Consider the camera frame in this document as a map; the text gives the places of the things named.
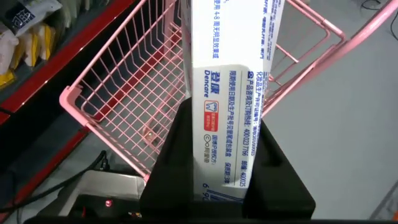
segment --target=wire basket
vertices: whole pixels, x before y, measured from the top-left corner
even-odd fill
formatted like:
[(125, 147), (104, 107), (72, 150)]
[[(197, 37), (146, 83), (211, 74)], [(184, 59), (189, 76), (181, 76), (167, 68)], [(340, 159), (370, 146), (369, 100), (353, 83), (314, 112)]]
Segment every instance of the wire basket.
[[(284, 10), (295, 13), (284, 12), (278, 42), (297, 31), (301, 31), (303, 37), (298, 38), (296, 33), (293, 41), (287, 41), (293, 45), (286, 48), (277, 45), (263, 115), (344, 39), (342, 31), (299, 0), (286, 0)], [(145, 180), (177, 108), (185, 99), (180, 15), (178, 0), (137, 2), (60, 97), (61, 105), (79, 123), (90, 128)], [(291, 26), (284, 30), (284, 24), (303, 20), (311, 21), (307, 30), (302, 27), (292, 30)], [(311, 36), (315, 28), (323, 34), (318, 40)], [(331, 33), (338, 37), (337, 44), (325, 47)], [(308, 36), (315, 44), (309, 49), (298, 49)], [(301, 63), (306, 59), (309, 59), (306, 64)]]

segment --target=floor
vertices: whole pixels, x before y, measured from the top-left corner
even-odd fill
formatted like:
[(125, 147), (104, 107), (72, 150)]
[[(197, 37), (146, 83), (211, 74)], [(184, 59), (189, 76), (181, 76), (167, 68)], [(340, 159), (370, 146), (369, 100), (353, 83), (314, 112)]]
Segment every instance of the floor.
[[(310, 6), (351, 36), (374, 13), (360, 10), (361, 2), (311, 0)], [(398, 133), (398, 104), (393, 103), (398, 94), (398, 41), (389, 33), (391, 20), (265, 117), (317, 202), (314, 218), (367, 219), (398, 179), (398, 138), (393, 134)], [(67, 114), (57, 122), (78, 128)], [(43, 139), (59, 131), (54, 125)], [(89, 135), (35, 194), (84, 169), (102, 149), (108, 148)], [(21, 221), (55, 197), (56, 193), (26, 206)], [(16, 214), (6, 223), (16, 223)]]

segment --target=cable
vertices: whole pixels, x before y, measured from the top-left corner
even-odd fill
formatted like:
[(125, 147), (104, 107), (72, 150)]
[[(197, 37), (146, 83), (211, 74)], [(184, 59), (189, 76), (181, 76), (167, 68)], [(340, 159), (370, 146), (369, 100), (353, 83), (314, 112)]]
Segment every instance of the cable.
[(58, 190), (58, 189), (60, 189), (60, 188), (62, 188), (64, 186), (66, 186), (68, 184), (71, 184), (73, 181), (77, 180), (77, 178), (79, 178), (81, 175), (83, 175), (86, 171), (94, 169), (95, 166), (97, 166), (101, 161), (103, 161), (103, 159), (106, 159), (106, 151), (101, 151), (101, 153), (95, 159), (95, 161), (92, 164), (90, 164), (90, 166), (88, 166), (85, 170), (75, 174), (73, 177), (65, 180), (64, 182), (62, 182), (60, 184), (57, 184), (57, 185), (47, 189), (46, 191), (44, 191), (44, 192), (42, 192), (42, 193), (40, 193), (38, 195), (32, 196), (31, 198), (28, 198), (28, 199), (26, 199), (24, 201), (21, 201), (20, 203), (18, 203), (16, 205), (13, 205), (11, 207), (6, 207), (6, 208), (0, 208), (0, 213), (13, 212), (14, 210), (16, 210), (18, 208), (21, 208), (23, 206), (26, 206), (26, 205), (32, 203), (32, 202), (35, 202), (38, 199), (41, 199), (41, 198), (51, 194), (52, 192), (54, 192), (54, 191), (56, 191), (56, 190)]
[(394, 19), (392, 20), (391, 24), (390, 24), (390, 31), (391, 31), (391, 35), (398, 40), (398, 37), (396, 36), (396, 34), (394, 33), (394, 31), (392, 30), (392, 25), (394, 24), (394, 22), (396, 21), (398, 16), (398, 12), (396, 13), (396, 16), (394, 17)]
[[(377, 2), (378, 4), (381, 4), (381, 2), (380, 2), (379, 0), (365, 0), (364, 2), (362, 2), (361, 7), (364, 8), (364, 9), (367, 9), (367, 10), (379, 10), (379, 9), (372, 9), (372, 8), (366, 7), (366, 6), (365, 6), (365, 3), (369, 2), (369, 1), (375, 1), (375, 2)], [(397, 11), (396, 15), (394, 16), (394, 18), (393, 18), (393, 20), (392, 20), (392, 22), (391, 22), (391, 24), (390, 24), (391, 35), (395, 38), (395, 40), (398, 40), (398, 36), (396, 35), (396, 33), (394, 32), (394, 30), (392, 29), (392, 25), (393, 25), (394, 22), (396, 21), (397, 17), (398, 17), (398, 11)]]
[(367, 9), (367, 10), (379, 10), (379, 9), (372, 9), (372, 8), (366, 7), (365, 3), (369, 2), (369, 1), (375, 1), (378, 4), (381, 4), (381, 2), (379, 0), (365, 0), (364, 2), (362, 2), (361, 7), (364, 9)]

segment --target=white toothpaste box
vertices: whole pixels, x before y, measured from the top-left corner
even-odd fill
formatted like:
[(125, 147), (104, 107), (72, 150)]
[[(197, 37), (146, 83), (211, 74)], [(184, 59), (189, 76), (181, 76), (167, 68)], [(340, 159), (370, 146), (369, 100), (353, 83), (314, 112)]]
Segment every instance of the white toothpaste box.
[(197, 200), (242, 202), (284, 0), (181, 0)]

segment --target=black holder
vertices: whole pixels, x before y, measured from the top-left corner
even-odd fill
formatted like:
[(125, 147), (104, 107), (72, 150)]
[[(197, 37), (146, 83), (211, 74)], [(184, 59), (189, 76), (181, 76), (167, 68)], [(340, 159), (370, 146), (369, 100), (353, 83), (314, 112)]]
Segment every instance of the black holder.
[(310, 219), (315, 201), (264, 122), (243, 203), (193, 201), (192, 101), (177, 111), (140, 199), (146, 218)]

